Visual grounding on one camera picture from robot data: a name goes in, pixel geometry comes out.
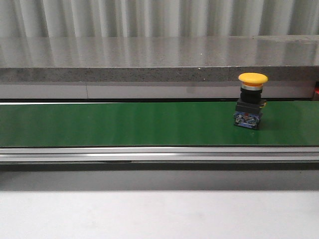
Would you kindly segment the grey speckled stone counter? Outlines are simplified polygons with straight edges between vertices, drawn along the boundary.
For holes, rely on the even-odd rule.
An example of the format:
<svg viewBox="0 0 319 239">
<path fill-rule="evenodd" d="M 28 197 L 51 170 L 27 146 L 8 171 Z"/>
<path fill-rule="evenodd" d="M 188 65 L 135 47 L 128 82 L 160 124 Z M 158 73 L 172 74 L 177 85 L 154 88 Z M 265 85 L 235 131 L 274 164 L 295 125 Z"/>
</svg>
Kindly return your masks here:
<svg viewBox="0 0 319 239">
<path fill-rule="evenodd" d="M 319 98 L 319 38 L 5 37 L 0 97 L 235 99 L 238 76 L 262 73 L 263 97 Z"/>
</svg>

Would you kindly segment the yellow mushroom push button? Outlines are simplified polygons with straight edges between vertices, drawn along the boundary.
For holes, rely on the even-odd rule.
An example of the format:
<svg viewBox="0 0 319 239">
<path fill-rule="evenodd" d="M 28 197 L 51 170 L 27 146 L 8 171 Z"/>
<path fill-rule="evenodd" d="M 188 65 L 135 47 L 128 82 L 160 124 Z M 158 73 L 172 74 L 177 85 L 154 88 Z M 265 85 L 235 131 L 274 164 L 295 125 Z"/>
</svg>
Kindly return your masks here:
<svg viewBox="0 0 319 239">
<path fill-rule="evenodd" d="M 236 102 L 234 125 L 258 129 L 262 117 L 262 108 L 267 104 L 261 99 L 263 84 L 268 77 L 260 73 L 242 73 L 238 76 L 241 81 L 240 98 Z"/>
</svg>

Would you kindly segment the green conveyor belt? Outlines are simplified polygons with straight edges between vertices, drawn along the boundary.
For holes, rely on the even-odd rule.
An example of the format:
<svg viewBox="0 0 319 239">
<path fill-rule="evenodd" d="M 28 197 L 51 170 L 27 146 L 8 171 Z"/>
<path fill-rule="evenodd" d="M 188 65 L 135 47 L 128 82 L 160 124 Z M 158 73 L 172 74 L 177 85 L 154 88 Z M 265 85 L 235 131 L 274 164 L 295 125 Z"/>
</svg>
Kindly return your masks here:
<svg viewBox="0 0 319 239">
<path fill-rule="evenodd" d="M 319 104 L 272 101 L 260 128 L 234 102 L 2 105 L 2 147 L 318 145 Z"/>
</svg>

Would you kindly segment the white pleated curtain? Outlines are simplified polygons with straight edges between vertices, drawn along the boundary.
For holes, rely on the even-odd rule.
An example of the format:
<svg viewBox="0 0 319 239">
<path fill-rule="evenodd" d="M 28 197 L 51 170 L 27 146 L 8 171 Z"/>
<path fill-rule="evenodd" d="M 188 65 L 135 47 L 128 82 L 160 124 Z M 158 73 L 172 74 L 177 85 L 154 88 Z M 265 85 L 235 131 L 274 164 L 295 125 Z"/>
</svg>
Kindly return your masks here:
<svg viewBox="0 0 319 239">
<path fill-rule="evenodd" d="M 3 0 L 1 37 L 316 35 L 316 0 Z"/>
</svg>

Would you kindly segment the aluminium conveyor frame rail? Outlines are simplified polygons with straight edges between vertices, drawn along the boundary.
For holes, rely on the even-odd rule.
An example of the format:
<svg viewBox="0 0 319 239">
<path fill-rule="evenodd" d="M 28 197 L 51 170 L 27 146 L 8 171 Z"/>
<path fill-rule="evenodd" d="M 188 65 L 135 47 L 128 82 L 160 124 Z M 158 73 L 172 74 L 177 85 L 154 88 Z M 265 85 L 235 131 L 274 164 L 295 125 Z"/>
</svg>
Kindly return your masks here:
<svg viewBox="0 0 319 239">
<path fill-rule="evenodd" d="M 1 164 L 80 163 L 312 163 L 318 146 L 5 147 Z"/>
</svg>

